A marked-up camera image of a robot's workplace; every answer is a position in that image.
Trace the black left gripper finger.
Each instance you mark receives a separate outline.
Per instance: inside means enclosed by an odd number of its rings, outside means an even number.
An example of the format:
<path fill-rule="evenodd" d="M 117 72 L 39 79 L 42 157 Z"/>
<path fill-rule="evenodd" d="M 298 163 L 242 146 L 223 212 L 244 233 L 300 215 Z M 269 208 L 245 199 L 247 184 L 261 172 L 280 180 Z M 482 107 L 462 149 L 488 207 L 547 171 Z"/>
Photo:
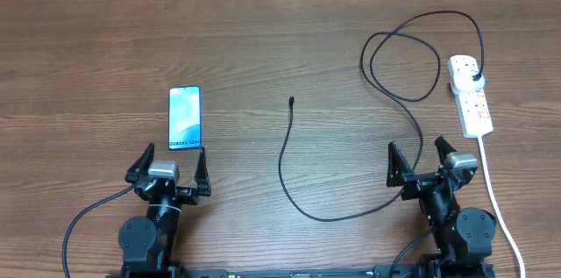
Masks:
<path fill-rule="evenodd" d="M 195 171 L 196 192 L 199 196 L 211 196 L 211 185 L 206 165 L 205 148 L 200 148 L 199 158 Z"/>
<path fill-rule="evenodd" d="M 125 181 L 137 183 L 142 175 L 148 173 L 148 169 L 153 162 L 154 143 L 150 143 L 143 154 L 132 164 L 125 174 Z"/>

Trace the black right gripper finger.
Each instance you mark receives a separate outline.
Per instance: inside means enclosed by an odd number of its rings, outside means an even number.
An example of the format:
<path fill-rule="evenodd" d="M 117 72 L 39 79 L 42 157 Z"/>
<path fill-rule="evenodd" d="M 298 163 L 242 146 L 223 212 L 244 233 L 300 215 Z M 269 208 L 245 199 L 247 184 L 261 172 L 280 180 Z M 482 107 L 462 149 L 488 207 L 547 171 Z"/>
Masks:
<path fill-rule="evenodd" d="M 456 152 L 456 149 L 452 147 L 443 136 L 439 136 L 438 138 L 436 138 L 434 141 L 434 145 L 437 148 L 438 158 L 441 165 L 444 164 L 447 156 L 450 153 Z"/>
<path fill-rule="evenodd" d="M 403 186 L 414 174 L 414 170 L 405 159 L 399 147 L 394 142 L 390 142 L 388 144 L 387 186 Z"/>

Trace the blue Galaxy smartphone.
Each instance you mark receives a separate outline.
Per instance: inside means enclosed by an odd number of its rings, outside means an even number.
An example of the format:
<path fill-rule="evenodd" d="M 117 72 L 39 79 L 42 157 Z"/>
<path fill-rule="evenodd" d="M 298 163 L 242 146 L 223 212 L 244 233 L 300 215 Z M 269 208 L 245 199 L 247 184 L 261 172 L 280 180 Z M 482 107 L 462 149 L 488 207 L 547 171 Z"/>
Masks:
<path fill-rule="evenodd" d="M 168 149 L 196 149 L 202 146 L 202 98 L 199 86 L 169 90 Z"/>

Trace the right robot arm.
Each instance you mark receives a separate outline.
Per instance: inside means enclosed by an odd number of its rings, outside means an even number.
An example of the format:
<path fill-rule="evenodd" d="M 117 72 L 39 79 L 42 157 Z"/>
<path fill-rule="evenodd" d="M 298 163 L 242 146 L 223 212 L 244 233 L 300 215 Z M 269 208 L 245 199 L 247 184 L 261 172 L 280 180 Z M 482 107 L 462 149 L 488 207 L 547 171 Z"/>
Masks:
<path fill-rule="evenodd" d="M 469 184 L 478 169 L 471 153 L 462 153 L 444 137 L 435 140 L 439 157 L 437 171 L 416 174 L 398 146 L 388 144 L 387 186 L 400 187 L 401 199 L 417 200 L 429 229 L 404 247 L 382 277 L 493 277 L 485 263 L 492 255 L 496 217 L 480 208 L 461 208 L 455 192 Z M 424 254 L 416 264 L 399 264 L 413 246 L 431 236 L 437 252 Z"/>

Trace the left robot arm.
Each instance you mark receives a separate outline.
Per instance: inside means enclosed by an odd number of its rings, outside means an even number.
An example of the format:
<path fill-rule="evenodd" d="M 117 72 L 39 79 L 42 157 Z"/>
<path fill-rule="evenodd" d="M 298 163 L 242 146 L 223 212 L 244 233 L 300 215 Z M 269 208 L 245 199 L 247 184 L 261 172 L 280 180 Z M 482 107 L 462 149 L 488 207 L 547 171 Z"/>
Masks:
<path fill-rule="evenodd" d="M 178 164 L 155 160 L 154 148 L 153 143 L 149 144 L 125 175 L 134 193 L 148 206 L 144 216 L 130 218 L 119 231 L 121 277 L 187 277 L 188 270 L 173 260 L 182 207 L 197 205 L 201 196 L 211 195 L 203 147 L 199 150 L 193 188 L 178 184 Z"/>

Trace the white charger plug adapter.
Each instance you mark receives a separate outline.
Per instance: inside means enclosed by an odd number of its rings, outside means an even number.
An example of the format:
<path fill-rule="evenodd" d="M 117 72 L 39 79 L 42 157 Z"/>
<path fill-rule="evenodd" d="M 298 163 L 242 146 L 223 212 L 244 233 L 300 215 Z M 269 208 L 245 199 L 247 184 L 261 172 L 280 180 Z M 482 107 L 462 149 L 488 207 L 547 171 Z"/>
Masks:
<path fill-rule="evenodd" d="M 451 90 L 455 95 L 464 95 L 481 90 L 484 88 L 485 83 L 486 80 L 483 75 L 479 73 L 473 75 L 471 71 L 459 72 L 453 70 L 451 76 Z"/>

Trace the white power strip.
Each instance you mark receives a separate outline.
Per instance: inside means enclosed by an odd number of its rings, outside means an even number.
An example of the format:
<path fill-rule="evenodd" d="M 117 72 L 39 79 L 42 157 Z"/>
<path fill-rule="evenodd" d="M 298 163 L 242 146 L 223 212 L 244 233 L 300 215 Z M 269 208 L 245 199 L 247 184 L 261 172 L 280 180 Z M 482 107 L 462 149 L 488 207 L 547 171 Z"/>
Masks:
<path fill-rule="evenodd" d="M 447 66 L 450 84 L 453 70 L 459 72 L 471 71 L 473 75 L 479 72 L 476 59 L 469 55 L 454 55 L 448 60 Z M 458 109 L 462 134 L 465 138 L 476 139 L 494 130 L 484 88 L 464 95 L 455 95 L 454 93 L 453 95 Z"/>

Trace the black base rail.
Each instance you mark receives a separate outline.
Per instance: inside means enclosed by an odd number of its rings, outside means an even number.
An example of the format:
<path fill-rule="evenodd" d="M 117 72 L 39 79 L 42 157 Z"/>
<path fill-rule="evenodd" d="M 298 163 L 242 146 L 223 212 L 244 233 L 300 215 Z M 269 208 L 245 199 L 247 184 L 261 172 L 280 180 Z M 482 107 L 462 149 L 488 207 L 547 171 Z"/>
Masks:
<path fill-rule="evenodd" d="M 186 278 L 387 278 L 389 276 L 389 265 L 378 265 L 368 269 L 331 269 L 331 270 L 268 270 L 248 272 L 228 272 L 223 269 L 213 270 L 186 270 L 180 269 L 176 273 L 154 273 L 154 274 L 109 274 L 105 277 L 186 277 Z M 460 273 L 458 270 L 445 269 L 438 277 L 496 277 L 492 265 L 486 265 L 486 272 L 481 270 L 468 270 Z M 418 265 L 398 265 L 394 269 L 392 277 L 417 278 L 436 277 L 423 272 Z"/>

